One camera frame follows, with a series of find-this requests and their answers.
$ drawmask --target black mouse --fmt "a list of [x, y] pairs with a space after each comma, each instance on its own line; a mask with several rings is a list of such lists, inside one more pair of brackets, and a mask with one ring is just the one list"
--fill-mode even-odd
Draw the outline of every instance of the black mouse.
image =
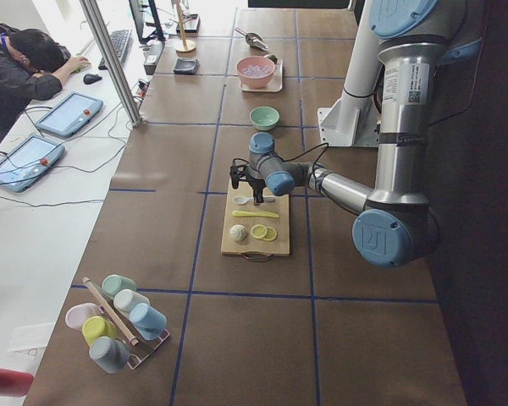
[[90, 85], [98, 80], [102, 80], [102, 76], [99, 74], [86, 74], [83, 76], [83, 83], [85, 83], [85, 85]]

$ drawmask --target wooden cutting board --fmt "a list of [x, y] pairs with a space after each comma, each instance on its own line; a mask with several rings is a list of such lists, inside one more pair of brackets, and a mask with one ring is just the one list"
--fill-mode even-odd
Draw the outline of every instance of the wooden cutting board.
[[[236, 196], [252, 196], [252, 188], [247, 182], [239, 182], [239, 188], [233, 189], [231, 181], [228, 185], [228, 197], [224, 213], [224, 227], [222, 230], [221, 251], [224, 255], [290, 255], [290, 197], [275, 196], [274, 202], [264, 202], [254, 206], [253, 201], [245, 205], [234, 202]], [[273, 196], [269, 189], [263, 191], [263, 196]], [[234, 217], [234, 210], [242, 211], [272, 211], [279, 214], [279, 218], [270, 217]], [[229, 235], [229, 229], [235, 224], [242, 224], [248, 230], [248, 237], [242, 241], [234, 241]], [[278, 236], [274, 241], [263, 241], [251, 236], [251, 228], [255, 224], [264, 224], [277, 230]]]

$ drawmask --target red object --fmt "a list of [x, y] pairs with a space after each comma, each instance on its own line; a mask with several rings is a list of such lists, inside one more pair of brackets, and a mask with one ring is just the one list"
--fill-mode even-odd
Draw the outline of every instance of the red object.
[[28, 372], [0, 368], [0, 396], [24, 396], [33, 381], [34, 376]]

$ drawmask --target green bowl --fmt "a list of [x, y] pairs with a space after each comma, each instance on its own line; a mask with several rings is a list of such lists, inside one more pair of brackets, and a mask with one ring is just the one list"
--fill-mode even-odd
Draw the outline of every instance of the green bowl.
[[259, 129], [260, 131], [274, 129], [279, 119], [279, 112], [272, 107], [256, 107], [251, 111], [251, 123], [255, 129]]

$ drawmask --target white spoon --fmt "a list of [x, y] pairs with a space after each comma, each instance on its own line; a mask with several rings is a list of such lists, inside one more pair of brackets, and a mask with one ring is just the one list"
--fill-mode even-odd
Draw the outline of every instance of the white spoon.
[[[254, 200], [253, 197], [246, 197], [246, 196], [236, 196], [234, 197], [234, 202], [238, 205], [245, 205], [249, 201]], [[263, 196], [263, 203], [270, 203], [274, 201], [274, 197], [272, 196]]]

